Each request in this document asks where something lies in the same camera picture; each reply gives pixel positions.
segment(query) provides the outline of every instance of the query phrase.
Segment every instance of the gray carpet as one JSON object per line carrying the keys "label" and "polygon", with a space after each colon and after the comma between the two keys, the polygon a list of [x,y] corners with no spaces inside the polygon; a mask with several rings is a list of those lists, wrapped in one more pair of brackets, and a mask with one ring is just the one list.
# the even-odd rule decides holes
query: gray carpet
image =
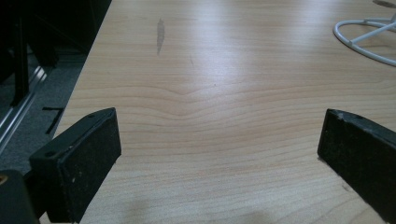
{"label": "gray carpet", "polygon": [[47,78],[35,94],[35,100],[0,155],[0,170],[30,170],[29,156],[53,137],[59,119],[75,87],[86,56],[72,49],[58,49],[60,61],[45,68]]}

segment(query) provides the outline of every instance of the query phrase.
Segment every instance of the floor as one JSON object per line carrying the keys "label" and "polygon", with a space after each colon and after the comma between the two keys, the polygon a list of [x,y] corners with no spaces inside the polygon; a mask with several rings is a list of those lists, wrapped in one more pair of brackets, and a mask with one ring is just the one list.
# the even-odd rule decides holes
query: floor
{"label": "floor", "polygon": [[[56,67],[44,68],[46,79],[36,89],[32,104],[0,154],[0,170],[16,169],[25,174],[30,170],[29,156],[53,138],[58,115],[66,107],[86,60],[86,55],[69,47],[57,48],[57,52],[59,62]],[[37,67],[34,54],[30,53],[30,74]],[[10,109],[13,94],[14,79],[11,76],[0,84],[0,120]]]}

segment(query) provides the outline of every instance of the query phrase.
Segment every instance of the wood grain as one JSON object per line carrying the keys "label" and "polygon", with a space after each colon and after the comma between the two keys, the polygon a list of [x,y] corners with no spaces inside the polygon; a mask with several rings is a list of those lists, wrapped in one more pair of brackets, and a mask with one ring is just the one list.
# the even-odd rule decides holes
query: wood grain
{"label": "wood grain", "polygon": [[[118,111],[122,156],[81,223],[382,223],[317,148],[327,108],[396,130],[395,68],[332,34],[392,13],[358,0],[113,0],[58,128]],[[362,44],[396,58],[394,34]]]}

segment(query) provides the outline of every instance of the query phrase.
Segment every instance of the screw hole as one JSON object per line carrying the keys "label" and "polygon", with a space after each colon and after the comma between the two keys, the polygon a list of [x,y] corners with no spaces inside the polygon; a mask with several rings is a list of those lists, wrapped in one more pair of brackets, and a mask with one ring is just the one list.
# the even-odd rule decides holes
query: screw hole
{"label": "screw hole", "polygon": [[0,175],[0,185],[6,183],[7,180],[8,180],[8,176]]}
{"label": "screw hole", "polygon": [[55,152],[54,152],[54,151],[49,151],[49,152],[47,152],[46,154],[44,154],[44,156],[46,156],[46,157],[51,157],[51,156],[53,156],[53,155],[55,155]]}

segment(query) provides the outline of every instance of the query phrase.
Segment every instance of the wooden desk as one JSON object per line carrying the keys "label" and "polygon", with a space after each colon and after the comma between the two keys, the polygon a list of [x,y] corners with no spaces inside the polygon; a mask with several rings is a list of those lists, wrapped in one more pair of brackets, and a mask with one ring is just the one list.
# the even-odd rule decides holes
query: wooden desk
{"label": "wooden desk", "polygon": [[[122,156],[82,223],[381,223],[317,149],[329,107],[396,130],[395,68],[332,34],[393,12],[358,0],[113,0],[58,129],[118,110]],[[396,55],[394,34],[365,45]]]}

